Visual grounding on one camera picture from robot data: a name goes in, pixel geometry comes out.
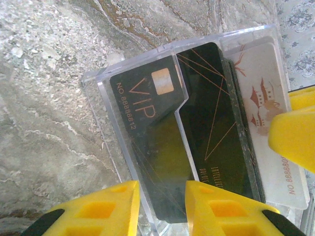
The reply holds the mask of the black VIP card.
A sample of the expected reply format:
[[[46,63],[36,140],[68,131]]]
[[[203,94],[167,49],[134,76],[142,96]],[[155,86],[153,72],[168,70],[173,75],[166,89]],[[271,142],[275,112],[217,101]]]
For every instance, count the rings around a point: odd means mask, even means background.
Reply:
[[[188,180],[253,197],[227,69],[207,43],[110,79],[157,219],[186,222]]]

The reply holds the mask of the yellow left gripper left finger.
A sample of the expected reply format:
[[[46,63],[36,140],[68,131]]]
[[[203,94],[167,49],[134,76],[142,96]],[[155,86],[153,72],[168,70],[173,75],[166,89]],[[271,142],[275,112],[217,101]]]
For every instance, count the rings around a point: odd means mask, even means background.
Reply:
[[[52,207],[23,236],[136,236],[139,208],[131,180]]]

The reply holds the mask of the black card with speckled edge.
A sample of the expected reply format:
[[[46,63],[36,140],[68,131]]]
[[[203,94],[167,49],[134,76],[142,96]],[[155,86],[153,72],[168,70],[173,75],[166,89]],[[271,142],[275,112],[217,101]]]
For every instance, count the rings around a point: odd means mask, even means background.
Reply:
[[[238,137],[246,166],[246,173],[244,175],[245,184],[242,194],[244,194],[246,197],[265,203],[265,192],[258,169],[258,162],[253,148],[249,123],[247,121],[245,107],[242,101],[234,64],[232,60],[223,58],[222,65],[225,72],[226,85],[231,100],[233,115],[236,121]]]

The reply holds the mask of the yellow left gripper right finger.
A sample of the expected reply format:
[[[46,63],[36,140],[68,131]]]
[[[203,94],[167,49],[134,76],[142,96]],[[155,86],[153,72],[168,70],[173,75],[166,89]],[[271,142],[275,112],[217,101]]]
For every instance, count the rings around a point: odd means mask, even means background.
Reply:
[[[276,208],[195,180],[185,207],[189,236],[306,236]]]

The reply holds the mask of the white card with red print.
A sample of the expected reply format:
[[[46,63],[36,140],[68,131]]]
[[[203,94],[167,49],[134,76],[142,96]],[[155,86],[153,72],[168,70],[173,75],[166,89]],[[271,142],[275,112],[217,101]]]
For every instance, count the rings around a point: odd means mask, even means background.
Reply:
[[[274,100],[280,103],[280,107],[289,109],[288,85],[275,39],[265,36],[229,49],[224,56],[234,62],[244,100],[250,98],[252,89],[259,91],[261,82],[264,82],[265,87],[272,87]]]
[[[302,168],[268,146],[272,118],[291,109],[274,43],[249,43],[225,52],[225,57],[234,64],[265,200],[306,209],[310,196]]]

